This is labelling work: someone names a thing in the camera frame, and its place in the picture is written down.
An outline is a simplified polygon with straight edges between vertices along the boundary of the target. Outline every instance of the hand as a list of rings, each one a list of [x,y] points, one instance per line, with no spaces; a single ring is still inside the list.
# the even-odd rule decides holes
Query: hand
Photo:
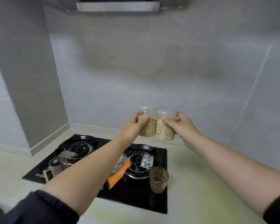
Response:
[[[142,120],[138,122],[138,116],[141,114],[140,112],[135,112],[127,121],[124,126],[123,131],[119,135],[119,137],[123,138],[127,142],[128,145],[132,144],[134,140],[137,138],[141,128],[148,122],[149,117],[145,116]]]
[[[177,112],[177,117],[179,118],[178,121],[162,117],[162,122],[175,130],[177,135],[183,139],[185,146],[189,149],[193,149],[194,142],[201,136],[201,133],[196,129],[193,122],[183,113]]]

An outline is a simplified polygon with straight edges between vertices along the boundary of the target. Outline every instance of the black glass cooktop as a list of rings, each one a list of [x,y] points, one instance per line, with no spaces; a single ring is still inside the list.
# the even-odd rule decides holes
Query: black glass cooktop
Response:
[[[55,158],[61,151],[64,149],[74,150],[77,153],[77,157],[75,160],[69,161],[69,163],[74,163],[82,159],[85,155],[91,154],[93,151],[99,149],[109,141],[108,139],[75,134],[30,170],[23,179],[45,184],[46,180],[43,175],[43,170],[48,167],[49,161]],[[90,150],[88,147],[82,146],[84,144],[90,145]],[[142,153],[152,154],[155,157],[153,166],[160,166],[167,169],[166,149],[132,144],[124,153],[128,157],[131,157],[131,159],[137,159],[137,156],[141,156]],[[120,179],[112,189],[109,190],[107,185],[104,184],[97,197],[167,214],[167,188],[161,194],[152,192],[149,186],[149,173],[139,170],[136,162],[131,165],[131,168],[126,173],[126,177]]]

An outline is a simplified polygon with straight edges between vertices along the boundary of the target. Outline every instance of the forearm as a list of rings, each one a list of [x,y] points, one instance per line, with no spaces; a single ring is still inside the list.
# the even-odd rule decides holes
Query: forearm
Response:
[[[122,152],[129,146],[127,143],[128,140],[122,136],[117,137],[54,177],[42,190],[82,215],[97,196]]]
[[[280,196],[280,171],[201,136],[195,151],[259,215]]]

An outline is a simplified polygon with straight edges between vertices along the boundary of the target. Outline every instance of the silver metal panel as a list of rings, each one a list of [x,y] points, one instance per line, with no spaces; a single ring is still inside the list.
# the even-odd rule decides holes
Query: silver metal panel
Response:
[[[133,2],[77,2],[81,12],[159,12],[158,1]]]

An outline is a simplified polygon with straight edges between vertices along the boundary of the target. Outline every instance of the transparent plastic jar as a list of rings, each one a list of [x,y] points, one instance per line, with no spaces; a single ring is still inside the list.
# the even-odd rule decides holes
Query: transparent plastic jar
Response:
[[[177,111],[168,111],[167,109],[157,110],[156,134],[159,140],[172,141],[173,139],[175,139],[174,129],[164,124],[161,118],[167,117],[176,121],[176,116],[177,116]]]
[[[152,137],[156,135],[156,110],[149,109],[146,106],[142,106],[139,108],[139,112],[143,112],[143,114],[138,116],[138,121],[140,121],[145,116],[149,116],[149,121],[145,124],[139,133],[139,136],[142,137]]]

